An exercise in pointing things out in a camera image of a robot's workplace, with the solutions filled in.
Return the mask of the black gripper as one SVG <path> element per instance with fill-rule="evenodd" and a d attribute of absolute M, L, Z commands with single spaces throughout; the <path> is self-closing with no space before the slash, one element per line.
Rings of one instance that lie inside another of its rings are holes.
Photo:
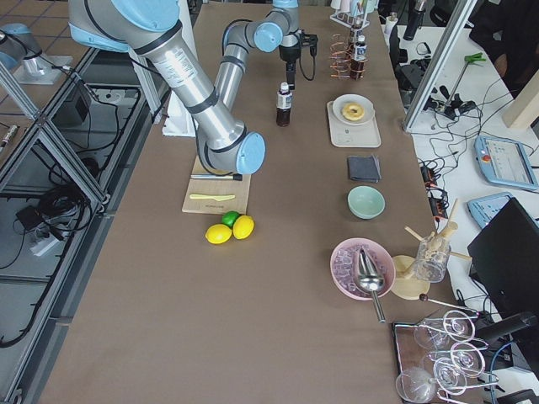
<path fill-rule="evenodd" d="M 301 57 L 302 47 L 299 43 L 290 46 L 279 46 L 280 59 L 286 63 L 286 82 L 290 89 L 296 88 L 296 61 Z"/>

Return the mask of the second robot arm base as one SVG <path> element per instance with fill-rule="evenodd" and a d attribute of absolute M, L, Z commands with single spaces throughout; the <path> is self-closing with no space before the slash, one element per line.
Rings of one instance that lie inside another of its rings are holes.
<path fill-rule="evenodd" d="M 1 64 L 20 84 L 53 85 L 71 56 L 48 56 L 24 24 L 1 27 Z"/>

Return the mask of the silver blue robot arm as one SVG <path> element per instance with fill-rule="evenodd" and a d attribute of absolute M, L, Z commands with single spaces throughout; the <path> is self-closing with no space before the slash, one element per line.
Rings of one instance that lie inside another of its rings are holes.
<path fill-rule="evenodd" d="M 182 37 L 177 1 L 71 1 L 72 38 L 86 46 L 146 57 L 198 123 L 200 161 L 215 170 L 252 174 L 264 161 L 264 138 L 232 116 L 248 54 L 292 47 L 298 3 L 275 1 L 260 21 L 233 25 L 225 34 L 217 80 L 211 81 Z"/>

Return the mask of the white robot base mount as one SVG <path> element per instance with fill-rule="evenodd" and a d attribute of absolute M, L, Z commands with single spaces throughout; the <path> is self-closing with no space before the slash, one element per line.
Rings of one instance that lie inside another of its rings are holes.
<path fill-rule="evenodd" d="M 163 124 L 163 135 L 174 137 L 195 137 L 196 124 L 184 107 L 179 97 L 174 91 L 171 92 L 165 122 Z"/>

